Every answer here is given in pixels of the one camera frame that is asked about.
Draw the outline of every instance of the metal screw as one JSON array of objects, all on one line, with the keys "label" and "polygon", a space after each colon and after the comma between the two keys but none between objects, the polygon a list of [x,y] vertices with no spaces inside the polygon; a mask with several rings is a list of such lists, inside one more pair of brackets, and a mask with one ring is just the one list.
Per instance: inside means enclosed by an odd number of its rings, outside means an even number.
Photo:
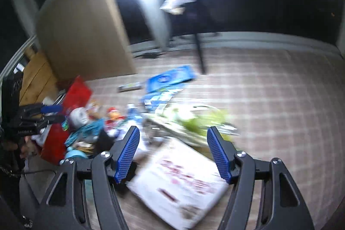
[{"label": "metal screw", "polygon": [[74,162],[74,160],[72,158],[67,158],[65,160],[65,163],[67,163],[67,164],[73,164],[73,162]]},{"label": "metal screw", "polygon": [[238,152],[236,153],[236,155],[237,155],[238,157],[244,157],[244,156],[246,156],[247,154],[246,154],[244,151],[238,151]]},{"label": "metal screw", "polygon": [[103,151],[103,152],[101,153],[101,156],[102,156],[103,158],[108,158],[108,157],[110,156],[110,152],[109,152],[109,151]]}]

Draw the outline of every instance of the checkered tablecloth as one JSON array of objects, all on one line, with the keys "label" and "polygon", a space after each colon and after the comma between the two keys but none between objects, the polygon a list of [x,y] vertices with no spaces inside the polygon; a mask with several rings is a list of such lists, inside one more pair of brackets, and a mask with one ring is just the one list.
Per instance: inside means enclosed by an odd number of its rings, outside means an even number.
[{"label": "checkered tablecloth", "polygon": [[[345,196],[345,63],[340,58],[285,50],[204,49],[207,75],[196,51],[176,51],[157,59],[135,59],[138,74],[89,81],[93,98],[126,112],[144,89],[118,93],[117,87],[188,64],[197,78],[178,99],[201,99],[224,108],[241,130],[236,146],[264,160],[280,157],[296,181],[320,229]],[[254,229],[260,201],[257,182],[247,229]],[[196,226],[217,229],[230,191]],[[133,194],[120,198],[134,229],[171,229]]]}]

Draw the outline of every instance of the white cardboard box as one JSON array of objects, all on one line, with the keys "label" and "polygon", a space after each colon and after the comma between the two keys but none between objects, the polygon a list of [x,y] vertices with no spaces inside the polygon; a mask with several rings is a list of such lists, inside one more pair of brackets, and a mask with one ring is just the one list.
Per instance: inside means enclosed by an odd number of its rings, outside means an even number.
[{"label": "white cardboard box", "polygon": [[184,230],[205,216],[228,184],[213,161],[170,138],[128,187],[161,219]]}]

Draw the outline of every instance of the blue wet wipes package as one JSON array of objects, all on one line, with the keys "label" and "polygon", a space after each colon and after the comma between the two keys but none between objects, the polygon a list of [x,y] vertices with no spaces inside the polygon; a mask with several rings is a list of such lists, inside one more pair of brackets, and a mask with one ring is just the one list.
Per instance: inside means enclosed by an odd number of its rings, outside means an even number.
[{"label": "blue wet wipes package", "polygon": [[146,94],[143,97],[143,103],[145,108],[150,113],[160,114],[163,112],[166,104],[171,98],[178,92],[182,91],[185,87],[185,83],[179,83],[175,85],[166,86],[159,89],[156,92]]},{"label": "blue wet wipes package", "polygon": [[168,70],[155,77],[151,77],[146,83],[146,93],[157,91],[160,88],[178,84],[195,78],[195,74],[189,65],[180,66],[173,70]]}]

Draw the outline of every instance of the logo on blue package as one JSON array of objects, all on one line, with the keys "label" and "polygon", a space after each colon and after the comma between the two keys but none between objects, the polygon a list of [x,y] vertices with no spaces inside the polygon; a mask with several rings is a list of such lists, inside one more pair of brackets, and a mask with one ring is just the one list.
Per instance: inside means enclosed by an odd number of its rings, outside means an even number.
[{"label": "logo on blue package", "polygon": [[178,84],[195,78],[195,74],[189,65],[180,66],[168,70],[155,77],[151,77],[146,83],[146,93],[157,91],[163,87]]}]

